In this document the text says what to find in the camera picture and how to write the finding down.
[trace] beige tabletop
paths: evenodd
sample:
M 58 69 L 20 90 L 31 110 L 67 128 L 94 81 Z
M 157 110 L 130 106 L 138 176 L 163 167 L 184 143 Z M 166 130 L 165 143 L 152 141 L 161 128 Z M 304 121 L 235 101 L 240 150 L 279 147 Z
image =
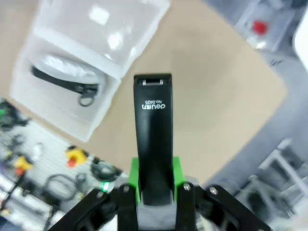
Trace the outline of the beige tabletop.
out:
M 220 170 L 260 130 L 286 96 L 286 88 L 218 14 L 199 0 L 173 0 L 150 44 L 115 94 L 88 143 L 81 143 L 9 98 L 14 61 L 37 0 L 0 3 L 0 95 L 26 114 L 124 170 L 137 156 L 133 76 L 171 72 L 174 155 L 184 173 L 201 182 Z

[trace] cable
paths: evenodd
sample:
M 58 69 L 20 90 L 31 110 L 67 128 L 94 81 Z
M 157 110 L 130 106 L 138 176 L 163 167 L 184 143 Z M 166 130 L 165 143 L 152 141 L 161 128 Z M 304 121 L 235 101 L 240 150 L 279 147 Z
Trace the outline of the cable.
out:
M 122 170 L 95 157 L 91 163 L 91 173 L 98 181 L 112 182 L 122 174 Z
M 61 178 L 67 180 L 68 182 L 73 183 L 74 189 L 73 189 L 73 191 L 68 196 L 63 196 L 63 195 L 60 195 L 58 193 L 55 193 L 50 188 L 50 183 L 51 182 L 59 182 L 62 185 L 64 185 L 65 188 L 69 189 L 70 188 L 69 184 L 66 184 L 63 181 L 63 179 L 61 180 Z M 45 185 L 43 186 L 43 191 L 48 192 L 50 195 L 52 195 L 53 197 L 55 197 L 56 199 L 59 199 L 61 201 L 70 201 L 70 200 L 72 200 L 75 197 L 75 195 L 77 193 L 77 187 L 76 187 L 76 182 L 72 178 L 68 177 L 67 175 L 55 174 L 55 175 L 52 175 L 52 176 L 47 178 L 47 180 L 45 182 Z
M 59 211 L 59 207 L 58 206 L 53 206 L 51 209 L 50 209 L 50 212 L 49 212 L 49 216 L 45 222 L 45 225 L 44 225 L 44 228 L 43 228 L 43 231 L 47 231 L 49 226 L 51 225 L 51 219 L 53 218 L 53 216 Z

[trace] green light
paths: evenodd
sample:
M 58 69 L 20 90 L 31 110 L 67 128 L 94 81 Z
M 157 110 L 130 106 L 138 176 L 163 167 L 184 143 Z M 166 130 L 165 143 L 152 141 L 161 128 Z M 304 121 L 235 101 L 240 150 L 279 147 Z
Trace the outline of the green light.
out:
M 0 116 L 5 114 L 5 110 L 4 109 L 0 109 Z
M 103 182 L 102 183 L 102 191 L 106 192 L 109 186 L 109 182 Z

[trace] clear plastic container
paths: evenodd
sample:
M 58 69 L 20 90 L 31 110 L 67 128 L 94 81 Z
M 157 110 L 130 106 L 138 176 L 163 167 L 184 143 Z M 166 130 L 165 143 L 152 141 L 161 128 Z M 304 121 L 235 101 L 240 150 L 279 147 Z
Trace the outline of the clear plastic container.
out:
M 277 10 L 269 2 L 252 1 L 235 27 L 254 48 L 276 52 L 294 15 L 292 9 Z M 263 29 L 257 28 L 257 24 L 263 25 Z
M 169 0 L 42 1 L 14 68 L 12 98 L 69 135 L 88 141 L 169 4 Z M 32 61 L 46 54 L 102 72 L 106 85 L 91 106 L 78 104 L 80 94 L 32 75 Z
M 142 53 L 170 6 L 169 0 L 54 0 L 35 34 L 122 78 Z

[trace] brand logo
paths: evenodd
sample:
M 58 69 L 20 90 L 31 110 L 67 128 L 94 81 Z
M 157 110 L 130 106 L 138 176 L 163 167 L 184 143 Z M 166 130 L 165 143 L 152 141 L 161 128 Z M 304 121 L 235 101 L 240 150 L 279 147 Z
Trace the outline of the brand logo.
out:
M 164 109 L 166 107 L 165 104 L 147 104 L 147 105 L 142 105 L 142 109 L 145 110 L 156 110 L 156 109 Z

